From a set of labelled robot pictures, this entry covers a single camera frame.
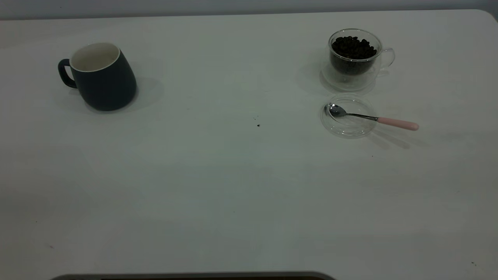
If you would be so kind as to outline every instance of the pink spoon handle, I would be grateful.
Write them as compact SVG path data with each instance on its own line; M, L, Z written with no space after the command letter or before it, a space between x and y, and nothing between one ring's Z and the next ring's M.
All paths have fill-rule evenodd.
M378 118L377 122L381 123L381 124L388 125L388 126L406 129L406 130L413 130L413 131L418 130L418 124L406 122L406 121L400 121L400 120L388 119L388 118Z

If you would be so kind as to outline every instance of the metal spoon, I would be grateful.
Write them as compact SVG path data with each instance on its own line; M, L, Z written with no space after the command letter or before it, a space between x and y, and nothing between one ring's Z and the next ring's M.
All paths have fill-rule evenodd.
M385 124L388 126L406 129L406 130L413 130L413 131L418 130L418 124L416 124L416 123L395 120L395 119L382 118L382 117L381 118L380 117L370 117L370 116L365 116L365 115L360 115L360 114L348 114L341 106L336 105L336 104L332 104L332 103L327 104L325 106L325 109L327 112L329 112L329 115L331 117L354 116L354 117L364 118L367 120L376 121L378 123Z

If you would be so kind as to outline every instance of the white tabletop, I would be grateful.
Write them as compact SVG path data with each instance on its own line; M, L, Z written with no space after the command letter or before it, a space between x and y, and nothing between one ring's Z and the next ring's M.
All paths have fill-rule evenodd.
M348 27L395 49L366 98L419 131L349 140L322 126L320 62ZM498 24L485 12L1 21L0 38L2 280L498 277ZM113 114L56 70L99 41L139 86Z

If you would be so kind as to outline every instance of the dark blue mug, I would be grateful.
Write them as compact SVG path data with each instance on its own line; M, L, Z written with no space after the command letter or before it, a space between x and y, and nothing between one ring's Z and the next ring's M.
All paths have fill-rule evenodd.
M71 67L71 79L65 66ZM100 111L126 106L135 97L136 80L123 52L110 43L96 43L77 50L59 62L59 74L69 87L78 89L85 102Z

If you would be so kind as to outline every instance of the gray wall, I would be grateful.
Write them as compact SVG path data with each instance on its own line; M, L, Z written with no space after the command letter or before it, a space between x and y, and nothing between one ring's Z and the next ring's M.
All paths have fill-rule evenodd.
M498 18L498 0L0 0L0 19L449 8Z

